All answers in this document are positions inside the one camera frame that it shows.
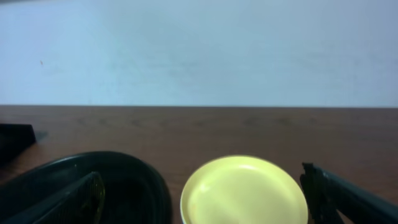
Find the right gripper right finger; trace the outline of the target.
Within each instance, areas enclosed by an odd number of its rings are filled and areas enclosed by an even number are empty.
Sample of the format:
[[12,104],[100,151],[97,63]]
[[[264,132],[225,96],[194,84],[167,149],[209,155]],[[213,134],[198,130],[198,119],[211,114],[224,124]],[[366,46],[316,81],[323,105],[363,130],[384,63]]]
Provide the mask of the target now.
[[300,183],[315,223],[397,224],[397,206],[312,163],[303,163]]

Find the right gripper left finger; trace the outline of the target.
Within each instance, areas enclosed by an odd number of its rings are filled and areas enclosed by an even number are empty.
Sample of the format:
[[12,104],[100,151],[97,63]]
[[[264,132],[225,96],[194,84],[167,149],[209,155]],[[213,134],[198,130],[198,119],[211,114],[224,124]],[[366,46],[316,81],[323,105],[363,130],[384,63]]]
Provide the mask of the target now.
[[91,172],[41,202],[4,220],[5,224],[98,224],[105,187],[99,173]]

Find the yellow plate with stain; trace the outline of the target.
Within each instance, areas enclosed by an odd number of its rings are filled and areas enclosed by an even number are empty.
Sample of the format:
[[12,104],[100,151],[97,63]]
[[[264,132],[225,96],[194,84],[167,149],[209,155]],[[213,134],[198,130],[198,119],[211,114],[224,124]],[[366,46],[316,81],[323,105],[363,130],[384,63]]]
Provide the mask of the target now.
[[226,156],[198,168],[180,197],[184,224],[306,224],[298,183],[279,166],[252,156]]

